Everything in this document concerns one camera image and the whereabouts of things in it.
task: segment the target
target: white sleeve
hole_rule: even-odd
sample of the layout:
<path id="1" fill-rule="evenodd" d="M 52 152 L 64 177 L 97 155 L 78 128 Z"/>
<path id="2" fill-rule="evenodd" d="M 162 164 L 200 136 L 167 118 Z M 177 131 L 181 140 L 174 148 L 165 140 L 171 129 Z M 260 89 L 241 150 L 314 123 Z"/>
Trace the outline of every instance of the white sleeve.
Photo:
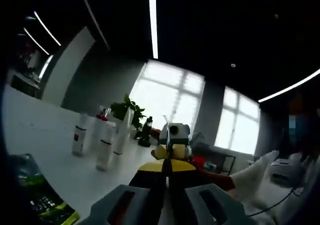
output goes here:
<path id="1" fill-rule="evenodd" d="M 261 183 L 268 164 L 273 162 L 278 153 L 278 151 L 269 152 L 253 165 L 232 174 L 230 177 L 235 185 L 235 189 L 230 191 L 230 194 L 239 201 L 254 195 Z"/>

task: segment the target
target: window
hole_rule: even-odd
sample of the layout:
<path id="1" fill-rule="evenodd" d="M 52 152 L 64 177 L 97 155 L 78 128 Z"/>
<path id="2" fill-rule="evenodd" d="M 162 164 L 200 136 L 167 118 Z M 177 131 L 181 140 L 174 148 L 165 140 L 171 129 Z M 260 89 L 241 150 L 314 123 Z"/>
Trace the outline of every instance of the window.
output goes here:
<path id="1" fill-rule="evenodd" d="M 54 57 L 54 56 L 51 55 L 51 56 L 49 56 L 48 59 L 45 61 L 45 64 L 43 65 L 43 67 L 42 67 L 42 69 L 41 69 L 41 72 L 40 72 L 40 74 L 39 74 L 39 79 L 40 79 L 40 80 L 41 80 L 42 77 L 44 76 L 44 74 L 45 74 L 45 72 L 46 72 L 46 70 L 47 70 L 47 68 L 48 68 L 48 65 L 49 65 L 49 63 L 51 62 L 51 59 L 52 59 L 53 57 Z"/>
<path id="2" fill-rule="evenodd" d="M 153 128 L 162 129 L 166 115 L 170 122 L 188 124 L 192 133 L 204 86 L 201 75 L 151 60 L 141 70 L 129 97 L 145 108 L 146 117 L 152 116 Z"/>
<path id="3" fill-rule="evenodd" d="M 259 105 L 226 87 L 215 146 L 254 154 L 260 123 Z"/>

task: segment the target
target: gray wall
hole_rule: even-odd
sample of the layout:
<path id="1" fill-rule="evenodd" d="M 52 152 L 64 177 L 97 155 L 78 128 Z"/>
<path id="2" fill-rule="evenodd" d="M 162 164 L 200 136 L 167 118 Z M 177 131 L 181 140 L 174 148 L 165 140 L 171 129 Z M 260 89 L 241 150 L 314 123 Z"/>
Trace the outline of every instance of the gray wall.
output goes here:
<path id="1" fill-rule="evenodd" d="M 212 81 L 206 81 L 198 118 L 194 132 L 202 132 L 206 136 L 206 143 L 214 145 L 218 132 L 225 88 Z"/>
<path id="2" fill-rule="evenodd" d="M 280 137 L 281 129 L 272 118 L 262 110 L 260 114 L 258 141 L 254 155 L 260 157 L 278 149 Z"/>
<path id="3" fill-rule="evenodd" d="M 109 107 L 130 94 L 145 62 L 106 53 L 105 47 L 92 47 L 73 76 L 63 108 L 95 116 L 100 105 Z"/>

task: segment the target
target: white device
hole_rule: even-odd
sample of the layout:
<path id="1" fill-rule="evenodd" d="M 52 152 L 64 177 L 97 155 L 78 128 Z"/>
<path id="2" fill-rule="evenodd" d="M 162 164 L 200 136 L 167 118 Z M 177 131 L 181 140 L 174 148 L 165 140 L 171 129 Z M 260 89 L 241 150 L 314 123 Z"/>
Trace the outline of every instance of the white device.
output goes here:
<path id="1" fill-rule="evenodd" d="M 182 123 L 165 124 L 160 132 L 160 136 L 159 136 L 160 144 L 167 144 L 168 127 L 169 127 L 169 137 L 170 137 L 171 144 L 189 145 L 190 127 L 189 125 L 182 124 Z"/>
<path id="2" fill-rule="evenodd" d="M 282 187 L 303 186 L 306 168 L 300 160 L 277 158 L 270 167 L 270 180 Z"/>

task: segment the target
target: white table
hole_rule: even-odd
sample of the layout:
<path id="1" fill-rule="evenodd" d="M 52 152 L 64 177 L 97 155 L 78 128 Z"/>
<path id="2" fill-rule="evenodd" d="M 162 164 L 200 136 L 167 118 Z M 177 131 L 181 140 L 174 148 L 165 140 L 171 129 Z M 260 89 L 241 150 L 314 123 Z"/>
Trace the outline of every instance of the white table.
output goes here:
<path id="1" fill-rule="evenodd" d="M 152 147 L 141 147 L 131 139 L 122 155 L 112 153 L 108 171 L 97 171 L 94 152 L 81 158 L 71 154 L 73 129 L 61 126 L 41 130 L 12 124 L 6 126 L 5 140 L 10 154 L 33 155 L 54 190 L 78 211 L 83 220 L 89 216 L 93 203 L 118 185 L 127 185 L 141 165 L 155 159 L 150 154 Z"/>

